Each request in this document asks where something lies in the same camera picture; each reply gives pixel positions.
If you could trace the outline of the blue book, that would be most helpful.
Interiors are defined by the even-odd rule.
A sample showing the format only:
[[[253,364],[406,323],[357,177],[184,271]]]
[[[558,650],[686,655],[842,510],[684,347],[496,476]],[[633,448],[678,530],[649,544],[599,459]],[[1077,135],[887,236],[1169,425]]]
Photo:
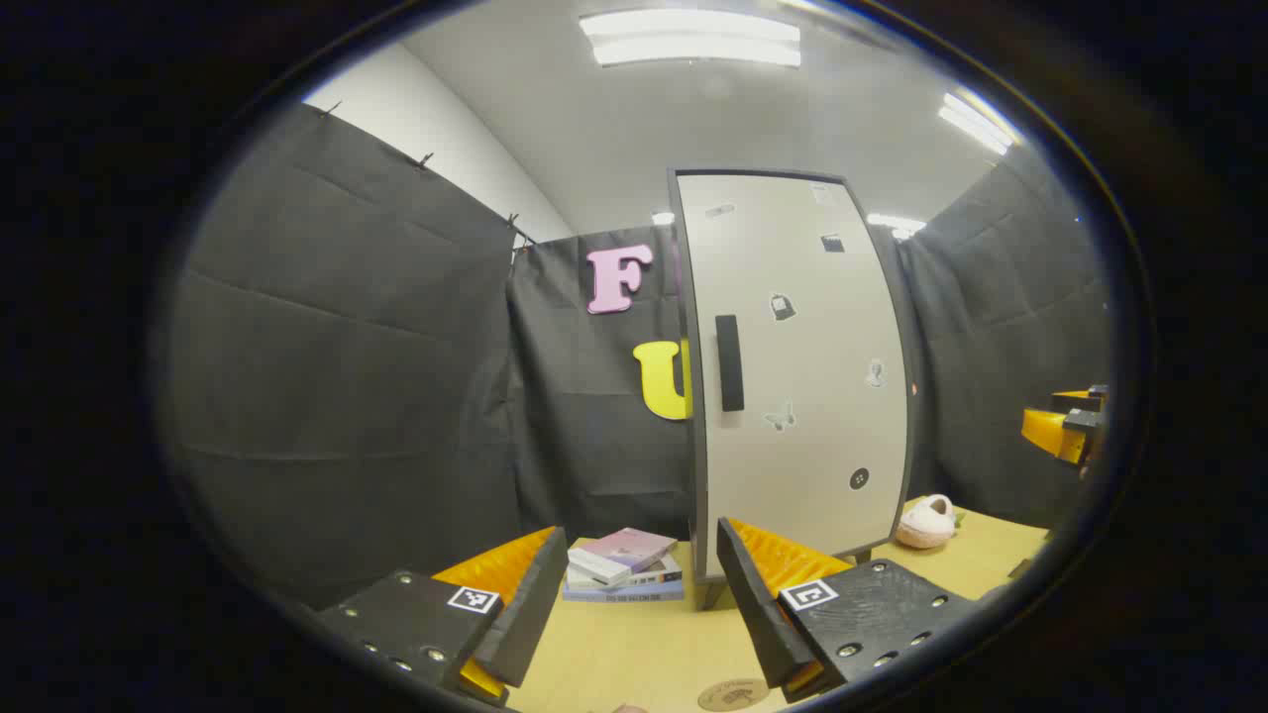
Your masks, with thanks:
[[[571,603],[661,603],[683,600],[686,587],[680,579],[623,587],[573,587],[566,584],[562,595],[563,600]]]

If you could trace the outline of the white book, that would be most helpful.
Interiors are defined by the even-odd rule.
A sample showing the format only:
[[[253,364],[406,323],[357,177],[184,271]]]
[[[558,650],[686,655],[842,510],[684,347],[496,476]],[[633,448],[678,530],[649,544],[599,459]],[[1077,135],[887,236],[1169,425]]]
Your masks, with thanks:
[[[574,590],[614,590],[614,587],[631,587],[631,586],[644,586],[644,585],[661,585],[666,582],[676,582],[683,579],[683,570],[680,568],[678,561],[671,554],[662,556],[661,559],[648,565],[643,571],[629,573],[623,579],[616,579],[614,584],[606,584],[601,579],[590,577],[588,573],[583,573],[579,568],[574,568],[573,565],[567,568],[566,572],[566,586],[574,587]]]

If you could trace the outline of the large ceiling light panel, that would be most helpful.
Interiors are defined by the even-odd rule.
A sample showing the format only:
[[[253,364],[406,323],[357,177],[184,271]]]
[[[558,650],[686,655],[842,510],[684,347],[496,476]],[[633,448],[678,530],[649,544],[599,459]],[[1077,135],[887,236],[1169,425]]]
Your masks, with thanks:
[[[796,69],[801,32],[784,22],[734,11],[652,8],[579,18],[601,66],[649,60],[743,60]]]

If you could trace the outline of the pink plush slipper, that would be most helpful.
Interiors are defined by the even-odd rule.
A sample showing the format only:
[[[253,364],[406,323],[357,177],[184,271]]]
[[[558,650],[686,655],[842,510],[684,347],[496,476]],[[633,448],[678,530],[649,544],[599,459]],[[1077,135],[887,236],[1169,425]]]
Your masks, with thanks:
[[[957,513],[946,495],[933,494],[915,500],[902,513],[896,540],[915,551],[946,546],[957,533]]]

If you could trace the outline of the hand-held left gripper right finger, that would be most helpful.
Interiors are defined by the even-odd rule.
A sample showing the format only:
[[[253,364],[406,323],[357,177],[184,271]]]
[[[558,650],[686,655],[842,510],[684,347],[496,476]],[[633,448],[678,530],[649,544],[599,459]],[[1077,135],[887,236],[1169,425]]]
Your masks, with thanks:
[[[870,681],[980,609],[891,559],[852,565],[729,516],[716,519],[716,559],[766,684],[789,704]]]

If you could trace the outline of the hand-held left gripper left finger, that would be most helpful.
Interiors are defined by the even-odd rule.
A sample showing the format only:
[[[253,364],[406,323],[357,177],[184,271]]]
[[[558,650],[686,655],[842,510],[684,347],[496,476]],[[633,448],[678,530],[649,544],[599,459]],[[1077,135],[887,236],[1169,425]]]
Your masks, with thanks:
[[[412,684],[502,707],[524,685],[567,565],[566,529],[552,525],[436,573],[393,571],[317,619]]]

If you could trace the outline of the black door handle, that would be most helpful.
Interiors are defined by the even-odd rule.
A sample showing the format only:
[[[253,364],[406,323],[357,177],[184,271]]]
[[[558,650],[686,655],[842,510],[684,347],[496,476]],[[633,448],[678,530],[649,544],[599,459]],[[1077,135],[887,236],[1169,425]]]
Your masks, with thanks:
[[[746,409],[746,389],[737,316],[716,315],[714,326],[721,411],[742,412]]]

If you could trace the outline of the pink book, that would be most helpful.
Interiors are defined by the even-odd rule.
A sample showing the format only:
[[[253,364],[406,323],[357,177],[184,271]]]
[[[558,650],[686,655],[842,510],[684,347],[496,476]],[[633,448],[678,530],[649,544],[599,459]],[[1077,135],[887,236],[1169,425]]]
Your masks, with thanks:
[[[614,584],[664,554],[675,557],[676,546],[678,542],[670,537],[624,528],[598,539],[579,538],[568,551],[568,567],[573,565],[590,577]]]

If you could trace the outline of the black backdrop cloth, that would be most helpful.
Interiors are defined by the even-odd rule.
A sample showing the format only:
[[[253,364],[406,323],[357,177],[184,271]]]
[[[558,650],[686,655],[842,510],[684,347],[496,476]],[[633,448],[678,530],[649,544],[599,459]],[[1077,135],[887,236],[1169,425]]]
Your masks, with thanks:
[[[514,249],[448,171],[344,119],[299,105],[254,140],[164,322],[167,433],[250,579],[320,610],[552,525],[683,539],[719,579],[721,516],[853,554],[932,492],[1063,520],[1075,478],[1022,412],[1115,383],[1117,304],[1044,156],[1011,150],[907,241],[841,167],[629,167],[582,181],[643,223]]]

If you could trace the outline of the round cork coaster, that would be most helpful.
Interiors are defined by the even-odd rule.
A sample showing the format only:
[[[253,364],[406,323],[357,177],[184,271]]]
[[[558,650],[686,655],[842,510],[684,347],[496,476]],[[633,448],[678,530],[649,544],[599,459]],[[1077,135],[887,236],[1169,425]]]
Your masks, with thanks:
[[[697,695],[697,708],[706,713],[732,713],[765,702],[771,689],[762,677],[728,677]]]

